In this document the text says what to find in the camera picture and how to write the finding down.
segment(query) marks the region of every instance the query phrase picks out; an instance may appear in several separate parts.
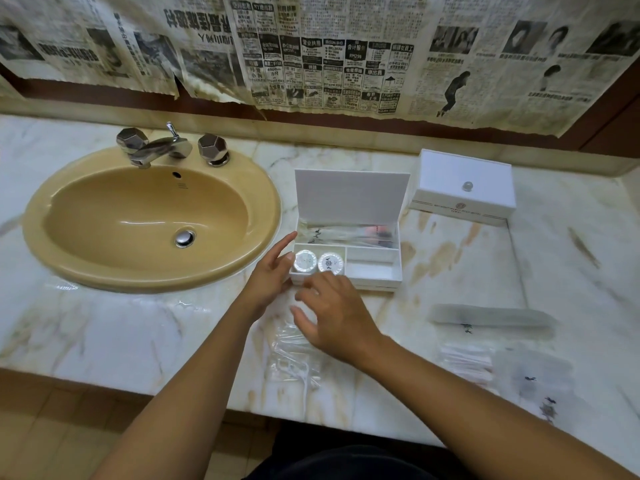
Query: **wet countertop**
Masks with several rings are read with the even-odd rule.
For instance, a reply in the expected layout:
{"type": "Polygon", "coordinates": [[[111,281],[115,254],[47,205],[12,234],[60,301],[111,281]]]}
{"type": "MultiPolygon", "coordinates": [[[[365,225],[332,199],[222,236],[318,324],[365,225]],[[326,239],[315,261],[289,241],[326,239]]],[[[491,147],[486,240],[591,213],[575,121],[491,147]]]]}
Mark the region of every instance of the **wet countertop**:
{"type": "MultiPolygon", "coordinates": [[[[31,256],[20,217],[32,193],[67,163],[113,146],[119,130],[0,116],[0,367],[155,394],[213,329],[253,266],[197,289],[132,295],[66,282],[31,256]]],[[[283,216],[275,239],[293,230],[298,216],[295,168],[412,171],[416,162],[395,153],[227,143],[277,186],[283,216]]],[[[530,307],[554,316],[554,336],[536,347],[573,364],[582,405],[571,433],[638,474],[640,218],[618,179],[513,173],[518,209],[508,227],[405,211],[404,282],[395,294],[363,292],[365,303],[384,333],[428,360],[436,359],[439,343],[427,320],[435,303],[530,307]]],[[[292,292],[278,298],[252,328],[229,408],[440,444],[372,379],[332,360],[303,414],[302,384],[269,373],[270,344],[291,320],[292,302],[292,292]]]]}

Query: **yellow sink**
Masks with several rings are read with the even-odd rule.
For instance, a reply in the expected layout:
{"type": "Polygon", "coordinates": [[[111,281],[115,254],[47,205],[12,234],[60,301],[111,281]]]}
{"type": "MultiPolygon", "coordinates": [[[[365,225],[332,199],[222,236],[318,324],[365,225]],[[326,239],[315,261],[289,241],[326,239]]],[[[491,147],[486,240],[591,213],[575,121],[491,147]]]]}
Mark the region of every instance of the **yellow sink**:
{"type": "Polygon", "coordinates": [[[54,272],[94,288],[160,292],[238,271],[267,247],[280,198],[266,172],[230,152],[220,168],[196,152],[133,167],[119,148],[50,177],[22,220],[31,252],[54,272]]]}

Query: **hand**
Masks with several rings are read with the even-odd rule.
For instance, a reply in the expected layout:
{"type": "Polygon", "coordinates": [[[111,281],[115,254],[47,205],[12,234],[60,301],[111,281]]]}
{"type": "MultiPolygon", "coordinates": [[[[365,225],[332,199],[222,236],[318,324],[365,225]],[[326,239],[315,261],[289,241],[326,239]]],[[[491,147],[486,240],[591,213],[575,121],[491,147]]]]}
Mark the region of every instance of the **hand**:
{"type": "Polygon", "coordinates": [[[240,292],[237,300],[242,300],[244,306],[254,307],[253,321],[264,314],[267,306],[276,299],[277,295],[291,288],[289,270],[293,265],[294,254],[287,253],[280,256],[280,253],[297,235],[298,233],[293,231],[274,244],[255,265],[249,281],[240,292]]]}
{"type": "Polygon", "coordinates": [[[331,271],[309,276],[303,286],[296,300],[314,311],[317,325],[299,307],[292,306],[297,327],[311,345],[358,367],[383,336],[356,288],[346,276],[334,276],[331,271]]]}

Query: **floor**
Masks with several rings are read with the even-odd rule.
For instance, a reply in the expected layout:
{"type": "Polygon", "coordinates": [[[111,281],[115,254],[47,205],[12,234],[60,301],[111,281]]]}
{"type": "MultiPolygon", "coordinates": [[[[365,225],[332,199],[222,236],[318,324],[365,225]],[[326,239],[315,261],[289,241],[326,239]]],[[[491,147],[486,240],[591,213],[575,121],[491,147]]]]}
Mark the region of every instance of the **floor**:
{"type": "MultiPolygon", "coordinates": [[[[151,398],[0,369],[0,480],[89,478],[151,398]]],[[[228,411],[206,480],[237,480],[271,453],[279,421],[228,411]]]]}

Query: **person's left hand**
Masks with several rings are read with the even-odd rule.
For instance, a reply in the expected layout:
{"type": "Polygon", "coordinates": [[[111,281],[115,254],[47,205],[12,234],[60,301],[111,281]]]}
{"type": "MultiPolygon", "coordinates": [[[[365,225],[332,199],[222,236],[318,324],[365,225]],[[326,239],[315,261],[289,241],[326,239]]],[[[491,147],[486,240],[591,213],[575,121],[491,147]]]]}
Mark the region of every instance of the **person's left hand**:
{"type": "Polygon", "coordinates": [[[297,235],[297,231],[293,231],[274,244],[255,265],[255,269],[249,276],[249,281],[240,292],[237,299],[242,300],[244,306],[250,306],[254,309],[254,321],[264,314],[267,306],[280,293],[291,288],[292,282],[288,276],[289,270],[293,266],[294,254],[287,253],[280,256],[280,253],[297,235]]]}

